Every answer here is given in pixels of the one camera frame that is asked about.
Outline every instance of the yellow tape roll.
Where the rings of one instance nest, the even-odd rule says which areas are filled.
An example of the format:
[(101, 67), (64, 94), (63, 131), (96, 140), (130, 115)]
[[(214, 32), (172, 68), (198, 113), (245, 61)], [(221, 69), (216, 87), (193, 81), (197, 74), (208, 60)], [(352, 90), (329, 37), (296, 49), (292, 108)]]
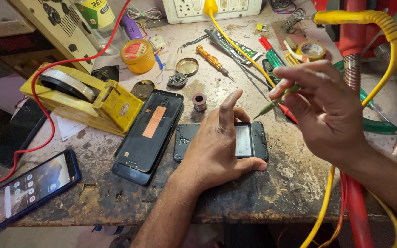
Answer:
[(319, 42), (307, 41), (298, 45), (296, 54), (306, 56), (310, 61), (315, 61), (324, 59), (326, 48)]

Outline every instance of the forearm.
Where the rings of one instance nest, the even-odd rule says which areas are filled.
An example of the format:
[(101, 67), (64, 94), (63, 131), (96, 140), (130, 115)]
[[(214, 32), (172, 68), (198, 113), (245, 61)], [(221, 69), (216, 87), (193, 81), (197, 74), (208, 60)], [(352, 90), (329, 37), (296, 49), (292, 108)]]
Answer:
[(200, 193), (173, 174), (150, 215), (135, 237), (132, 248), (180, 247), (188, 231)]
[(397, 211), (397, 161), (369, 148), (341, 168)]

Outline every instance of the disassembled phone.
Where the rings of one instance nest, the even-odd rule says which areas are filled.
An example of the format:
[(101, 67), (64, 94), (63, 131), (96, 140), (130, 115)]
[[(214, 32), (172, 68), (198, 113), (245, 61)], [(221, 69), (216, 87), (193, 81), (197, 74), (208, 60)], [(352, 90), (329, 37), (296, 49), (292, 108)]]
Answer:
[[(236, 122), (235, 135), (237, 158), (257, 157), (268, 159), (266, 136), (263, 123), (259, 121)], [(174, 144), (174, 160), (181, 162), (192, 138), (199, 130), (200, 124), (180, 124), (176, 129), (176, 143)]]
[(81, 179), (73, 150), (67, 149), (0, 187), (0, 228), (25, 216)]
[(184, 97), (153, 90), (114, 154), (112, 172), (140, 185), (150, 182), (182, 115)]

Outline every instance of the wrist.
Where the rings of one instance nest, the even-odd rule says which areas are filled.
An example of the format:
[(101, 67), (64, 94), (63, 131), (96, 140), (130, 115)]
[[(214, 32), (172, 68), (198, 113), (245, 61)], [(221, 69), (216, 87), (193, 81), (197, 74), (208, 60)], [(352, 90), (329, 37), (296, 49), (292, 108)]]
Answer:
[(362, 166), (366, 166), (369, 161), (374, 161), (374, 158), (379, 156), (379, 152), (366, 142), (356, 147), (356, 149), (351, 150), (342, 159), (339, 158), (333, 165), (345, 172), (355, 171)]
[(202, 190), (196, 182), (188, 175), (182, 172), (179, 166), (174, 173), (168, 178), (165, 189), (169, 189), (172, 193), (178, 195), (185, 200), (196, 200)]

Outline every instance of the purple tool handle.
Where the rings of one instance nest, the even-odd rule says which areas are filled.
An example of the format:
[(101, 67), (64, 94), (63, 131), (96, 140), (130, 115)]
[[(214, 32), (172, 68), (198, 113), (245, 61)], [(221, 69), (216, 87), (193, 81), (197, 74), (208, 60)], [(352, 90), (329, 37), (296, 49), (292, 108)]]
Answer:
[(125, 32), (131, 40), (142, 39), (142, 34), (135, 20), (124, 14), (121, 21), (125, 25)]

